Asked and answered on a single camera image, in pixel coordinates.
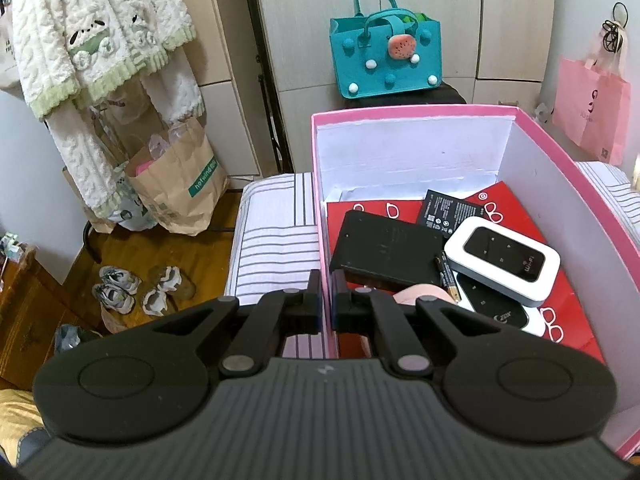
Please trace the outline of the pink rounded compact case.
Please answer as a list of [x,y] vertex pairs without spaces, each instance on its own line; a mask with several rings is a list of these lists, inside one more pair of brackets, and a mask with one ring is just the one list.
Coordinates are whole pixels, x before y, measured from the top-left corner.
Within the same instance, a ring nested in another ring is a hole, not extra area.
[[405,372],[427,370],[431,361],[407,320],[404,307],[414,308],[420,298],[447,304],[454,304],[454,300],[440,287],[427,284],[410,286],[395,295],[361,286],[355,294],[360,306],[373,318],[372,328],[360,337],[364,354],[384,358]]

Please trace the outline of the black power bank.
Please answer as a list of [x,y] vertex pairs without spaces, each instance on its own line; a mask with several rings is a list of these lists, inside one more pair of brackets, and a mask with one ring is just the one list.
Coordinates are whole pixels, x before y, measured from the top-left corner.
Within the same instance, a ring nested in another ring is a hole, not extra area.
[[442,234],[368,212],[346,212],[330,262],[349,283],[400,292],[419,284],[440,284],[436,259]]

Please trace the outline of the black gold pen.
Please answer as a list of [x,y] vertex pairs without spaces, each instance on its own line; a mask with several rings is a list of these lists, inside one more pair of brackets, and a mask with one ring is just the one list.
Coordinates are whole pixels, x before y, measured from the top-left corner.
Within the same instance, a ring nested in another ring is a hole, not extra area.
[[454,277],[454,272],[452,272],[449,266],[446,255],[442,252],[435,258],[435,260],[439,268],[442,287],[446,289],[448,295],[452,298],[452,300],[454,300],[454,302],[458,304],[461,301],[461,296],[456,278]]

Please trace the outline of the black phone battery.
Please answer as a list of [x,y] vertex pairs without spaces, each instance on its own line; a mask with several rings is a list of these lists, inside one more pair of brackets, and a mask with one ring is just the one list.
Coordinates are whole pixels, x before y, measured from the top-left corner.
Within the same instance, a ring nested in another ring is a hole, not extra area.
[[467,218],[485,217],[484,208],[468,200],[429,190],[422,202],[416,224],[449,238]]

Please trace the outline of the white black pocket router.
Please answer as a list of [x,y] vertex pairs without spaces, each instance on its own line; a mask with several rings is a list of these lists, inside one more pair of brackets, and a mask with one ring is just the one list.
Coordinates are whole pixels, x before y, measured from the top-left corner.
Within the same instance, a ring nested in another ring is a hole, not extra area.
[[549,298],[561,266],[555,249],[480,217],[462,221],[444,254],[452,270],[529,308]]

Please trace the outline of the pink cardboard storage box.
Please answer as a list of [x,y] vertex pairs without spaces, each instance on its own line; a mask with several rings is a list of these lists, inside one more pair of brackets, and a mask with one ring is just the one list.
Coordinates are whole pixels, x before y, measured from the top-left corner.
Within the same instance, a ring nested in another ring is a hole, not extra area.
[[332,202],[471,194],[492,182],[516,195],[560,254],[618,400],[604,442],[639,447],[639,253],[570,156],[516,107],[407,105],[318,113],[310,121],[320,260],[330,260]]

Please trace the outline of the white striped bed cover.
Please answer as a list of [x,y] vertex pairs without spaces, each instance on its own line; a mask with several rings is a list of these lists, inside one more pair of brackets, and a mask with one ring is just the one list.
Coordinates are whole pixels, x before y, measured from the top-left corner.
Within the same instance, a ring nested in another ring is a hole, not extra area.
[[[622,170],[603,162],[578,162],[578,168],[601,194],[639,247],[639,191]],[[437,192],[467,200],[498,182],[496,177],[439,185]],[[242,193],[225,294],[241,306],[257,304],[266,292],[306,286],[311,270],[320,269],[320,243],[314,213],[312,174],[285,174],[250,184]],[[286,358],[323,358],[321,335],[288,338]]]

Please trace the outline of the brown white slipper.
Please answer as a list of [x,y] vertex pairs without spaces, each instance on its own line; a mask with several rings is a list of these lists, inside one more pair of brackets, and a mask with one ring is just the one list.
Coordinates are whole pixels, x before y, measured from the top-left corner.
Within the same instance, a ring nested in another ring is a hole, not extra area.
[[188,301],[195,296],[195,285],[178,266],[154,266],[149,279],[173,300]]
[[163,289],[152,288],[142,298],[142,311],[151,318],[163,318],[176,312],[171,296]]

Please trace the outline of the brown paper shopping bag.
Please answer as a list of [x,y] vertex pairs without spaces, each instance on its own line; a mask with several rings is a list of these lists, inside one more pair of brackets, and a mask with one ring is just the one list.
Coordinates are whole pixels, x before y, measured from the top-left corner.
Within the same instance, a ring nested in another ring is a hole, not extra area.
[[227,173],[195,118],[151,136],[115,169],[115,180],[114,200],[100,214],[85,209],[90,226],[106,234],[115,226],[134,232],[161,226],[172,234],[198,235],[228,188]]

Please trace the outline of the grey white sneaker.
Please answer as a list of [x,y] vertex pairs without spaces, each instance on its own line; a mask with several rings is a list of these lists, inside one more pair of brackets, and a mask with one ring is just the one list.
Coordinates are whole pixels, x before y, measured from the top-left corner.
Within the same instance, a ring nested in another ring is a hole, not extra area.
[[131,296],[137,293],[141,284],[141,280],[136,274],[117,266],[102,266],[99,270],[99,277],[103,283],[116,286]]
[[134,297],[113,284],[95,284],[92,288],[92,296],[105,309],[122,315],[129,314],[134,308]]

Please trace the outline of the red eyeglasses print bag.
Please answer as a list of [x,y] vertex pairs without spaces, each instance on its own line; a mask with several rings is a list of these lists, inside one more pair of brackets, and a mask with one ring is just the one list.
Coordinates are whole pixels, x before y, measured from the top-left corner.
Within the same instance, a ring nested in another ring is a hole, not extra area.
[[[543,242],[544,237],[529,217],[510,188],[502,182],[484,188],[467,199],[481,206],[487,218],[509,229],[514,229],[533,240]],[[419,219],[421,203],[418,200],[362,200],[361,202],[329,203],[328,243],[334,252],[345,214],[351,210],[377,214],[398,221],[413,222]],[[550,297],[537,309],[541,318],[529,322],[530,332],[541,332],[544,338],[566,344],[602,361],[604,356],[582,310],[578,296],[563,271],[555,280]]]

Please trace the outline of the yellow waste bin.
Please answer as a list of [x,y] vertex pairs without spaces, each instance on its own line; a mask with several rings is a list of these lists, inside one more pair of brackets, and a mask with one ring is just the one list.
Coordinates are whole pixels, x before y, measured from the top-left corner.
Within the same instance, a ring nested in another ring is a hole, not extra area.
[[56,330],[54,335],[54,354],[57,356],[63,352],[73,350],[81,344],[101,338],[102,335],[95,330],[87,330],[80,326],[63,324]]

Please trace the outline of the brown wooden cabinet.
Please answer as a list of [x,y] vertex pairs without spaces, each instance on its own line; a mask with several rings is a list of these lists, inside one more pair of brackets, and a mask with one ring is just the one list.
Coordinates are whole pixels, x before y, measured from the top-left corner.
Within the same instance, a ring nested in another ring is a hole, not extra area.
[[29,390],[54,353],[55,333],[64,324],[95,330],[100,311],[73,297],[26,249],[4,268],[1,292],[0,377],[3,389]]

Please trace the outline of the teal felt tote bag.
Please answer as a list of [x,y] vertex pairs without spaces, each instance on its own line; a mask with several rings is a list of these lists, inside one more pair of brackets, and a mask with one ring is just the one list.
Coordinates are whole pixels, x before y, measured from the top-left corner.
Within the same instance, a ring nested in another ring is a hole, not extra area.
[[390,7],[331,18],[329,40],[338,90],[346,100],[433,89],[442,83],[439,21],[388,0]]

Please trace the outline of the pink paper shopping bag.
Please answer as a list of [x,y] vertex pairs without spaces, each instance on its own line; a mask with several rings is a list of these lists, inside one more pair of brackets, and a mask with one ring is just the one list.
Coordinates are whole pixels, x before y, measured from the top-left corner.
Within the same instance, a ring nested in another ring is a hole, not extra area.
[[619,165],[631,106],[631,84],[625,78],[628,38],[625,29],[617,29],[617,50],[610,52],[606,36],[600,32],[582,60],[560,59],[552,122],[595,159]]

